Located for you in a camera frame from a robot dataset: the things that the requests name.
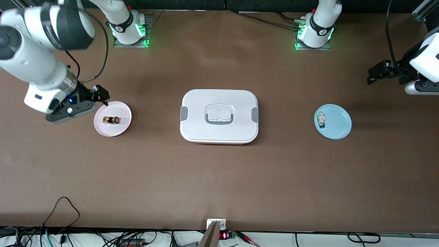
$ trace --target small object on plate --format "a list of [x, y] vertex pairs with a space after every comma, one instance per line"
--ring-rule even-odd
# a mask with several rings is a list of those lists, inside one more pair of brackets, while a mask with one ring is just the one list
[[325, 121], [326, 121], [325, 113], [323, 113], [322, 111], [320, 111], [320, 112], [317, 114], [317, 121], [319, 122], [319, 128], [320, 128], [320, 129], [325, 128]]
[[102, 122], [106, 124], [119, 124], [120, 119], [116, 116], [105, 116]]
[[[321, 125], [322, 118], [324, 118], [324, 127]], [[314, 113], [314, 125], [324, 137], [339, 140], [345, 138], [351, 132], [352, 120], [348, 112], [342, 107], [327, 104], [319, 107]]]

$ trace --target battery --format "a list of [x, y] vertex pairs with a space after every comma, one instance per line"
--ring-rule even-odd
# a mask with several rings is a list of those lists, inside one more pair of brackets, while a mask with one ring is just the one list
[[104, 116], [102, 122], [106, 124], [119, 124], [120, 119], [116, 116]]

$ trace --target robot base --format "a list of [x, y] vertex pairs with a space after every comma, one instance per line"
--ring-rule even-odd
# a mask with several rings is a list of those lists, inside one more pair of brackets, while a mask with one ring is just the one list
[[303, 41], [301, 41], [297, 38], [298, 32], [299, 31], [294, 31], [294, 48], [295, 48], [295, 50], [318, 50], [318, 51], [331, 50], [329, 47], [329, 40], [326, 41], [325, 45], [320, 47], [320, 48], [312, 48], [312, 47], [305, 45], [305, 43]]
[[149, 47], [149, 39], [151, 36], [151, 28], [152, 28], [152, 15], [145, 15], [145, 24], [139, 27], [141, 32], [145, 32], [145, 36], [140, 38], [139, 41], [133, 44], [122, 44], [120, 43], [116, 37], [114, 38], [113, 47], [116, 48], [145, 48]]

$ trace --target gray latch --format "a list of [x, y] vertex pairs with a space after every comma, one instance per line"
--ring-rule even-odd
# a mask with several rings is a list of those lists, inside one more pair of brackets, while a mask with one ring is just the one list
[[180, 109], [180, 121], [185, 121], [187, 119], [187, 107], [182, 106]]
[[259, 108], [257, 107], [252, 109], [252, 120], [253, 122], [259, 123]]

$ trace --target small bottle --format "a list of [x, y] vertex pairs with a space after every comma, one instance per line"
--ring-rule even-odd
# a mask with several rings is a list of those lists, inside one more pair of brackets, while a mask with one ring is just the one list
[[119, 124], [120, 119], [116, 116], [105, 116], [102, 122], [106, 124]]
[[326, 121], [326, 116], [325, 113], [323, 113], [322, 111], [320, 111], [317, 114], [317, 121], [319, 123], [319, 128], [320, 129], [324, 129], [325, 128], [325, 121]]

